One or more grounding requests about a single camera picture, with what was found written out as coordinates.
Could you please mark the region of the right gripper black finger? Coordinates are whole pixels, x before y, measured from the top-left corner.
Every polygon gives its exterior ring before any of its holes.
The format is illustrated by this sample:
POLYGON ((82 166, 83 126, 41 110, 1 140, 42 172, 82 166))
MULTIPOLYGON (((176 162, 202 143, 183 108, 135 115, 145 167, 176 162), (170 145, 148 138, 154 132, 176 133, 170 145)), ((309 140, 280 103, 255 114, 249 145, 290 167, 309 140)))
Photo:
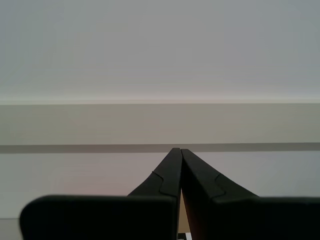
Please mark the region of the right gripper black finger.
POLYGON ((182 149, 181 190, 194 240, 318 240, 318 197, 261 197, 182 149))
POLYGON ((21 211, 25 240, 175 240, 182 152, 172 149, 126 196, 47 195, 21 211))

